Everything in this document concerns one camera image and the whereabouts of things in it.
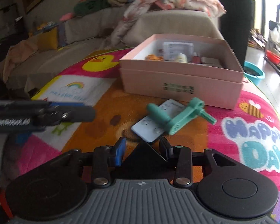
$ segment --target open cardboard box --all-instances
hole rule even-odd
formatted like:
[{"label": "open cardboard box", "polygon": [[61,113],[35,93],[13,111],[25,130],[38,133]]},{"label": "open cardboard box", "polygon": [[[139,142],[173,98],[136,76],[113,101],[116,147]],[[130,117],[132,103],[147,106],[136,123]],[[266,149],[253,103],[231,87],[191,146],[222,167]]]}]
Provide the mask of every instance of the open cardboard box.
[{"label": "open cardboard box", "polygon": [[[145,60],[160,55],[164,42],[191,42],[200,57],[218,59],[223,68],[171,61]],[[225,40],[178,34],[155,34],[120,59],[128,93],[234,109],[242,90],[243,69]]]}]

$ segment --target colorful foam mat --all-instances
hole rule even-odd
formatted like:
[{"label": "colorful foam mat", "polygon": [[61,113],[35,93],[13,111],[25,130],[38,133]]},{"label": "colorful foam mat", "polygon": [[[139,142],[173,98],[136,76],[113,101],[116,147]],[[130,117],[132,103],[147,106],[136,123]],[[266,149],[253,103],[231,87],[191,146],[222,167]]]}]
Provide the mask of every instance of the colorful foam mat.
[{"label": "colorful foam mat", "polygon": [[[92,151],[97,146],[113,145],[121,136],[127,139],[126,156],[133,150],[140,139],[131,126],[147,115],[148,103],[160,105],[166,99],[124,92],[117,79],[119,59],[130,50],[90,55],[60,73],[34,97],[94,105],[96,118],[90,123],[63,123],[33,134],[18,161],[21,174],[61,152],[72,148]],[[188,146],[193,151],[214,148],[272,179],[279,190],[272,216],[280,223],[280,121],[274,108],[249,81],[244,82],[234,110],[205,108],[218,120],[216,125],[198,117],[167,139],[172,145]],[[195,167],[194,180],[201,178],[201,167]]]}]

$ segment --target sofa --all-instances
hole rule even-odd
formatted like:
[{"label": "sofa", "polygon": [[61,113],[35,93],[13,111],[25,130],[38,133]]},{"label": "sofa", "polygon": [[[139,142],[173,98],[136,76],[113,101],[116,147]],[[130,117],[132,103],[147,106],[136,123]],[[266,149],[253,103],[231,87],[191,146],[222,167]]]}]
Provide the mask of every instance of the sofa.
[{"label": "sofa", "polygon": [[[116,27],[127,7],[128,5],[106,8],[64,22],[61,26],[64,26],[68,45],[59,50],[37,52],[28,58],[11,72],[6,82],[7,88],[13,90],[16,95],[27,98],[29,92],[41,89],[62,70],[82,60],[91,52],[104,49],[105,31]],[[177,22],[180,21],[183,21],[183,24],[177,26]],[[218,19],[210,19],[204,12],[155,11],[143,15],[118,48],[136,46],[154,33],[181,33],[223,38],[218,31]],[[0,75],[2,75],[3,63],[0,63]]]}]

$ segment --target gray ribbed plate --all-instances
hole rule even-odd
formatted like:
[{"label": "gray ribbed plate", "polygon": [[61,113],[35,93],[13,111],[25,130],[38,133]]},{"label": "gray ribbed plate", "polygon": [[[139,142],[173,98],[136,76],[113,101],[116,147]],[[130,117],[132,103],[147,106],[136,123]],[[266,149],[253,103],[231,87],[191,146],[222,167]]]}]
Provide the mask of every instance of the gray ribbed plate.
[{"label": "gray ribbed plate", "polygon": [[273,224],[265,216],[233,221],[205,210],[190,190],[175,188],[167,180],[116,180],[92,191],[85,204],[63,218],[32,222],[15,217],[11,224]]}]

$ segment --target metal screw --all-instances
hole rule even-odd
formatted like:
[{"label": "metal screw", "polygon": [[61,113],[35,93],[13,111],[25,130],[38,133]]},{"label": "metal screw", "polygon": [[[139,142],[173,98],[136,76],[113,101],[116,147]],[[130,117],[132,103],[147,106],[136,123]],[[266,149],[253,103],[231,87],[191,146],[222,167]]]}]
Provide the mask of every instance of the metal screw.
[{"label": "metal screw", "polygon": [[188,185],[191,181],[188,178],[177,178],[175,182],[179,185]]},{"label": "metal screw", "polygon": [[106,185],[108,180],[106,178],[96,178],[93,181],[96,185]]},{"label": "metal screw", "polygon": [[64,113],[61,118],[66,119],[68,117],[68,113]]}]

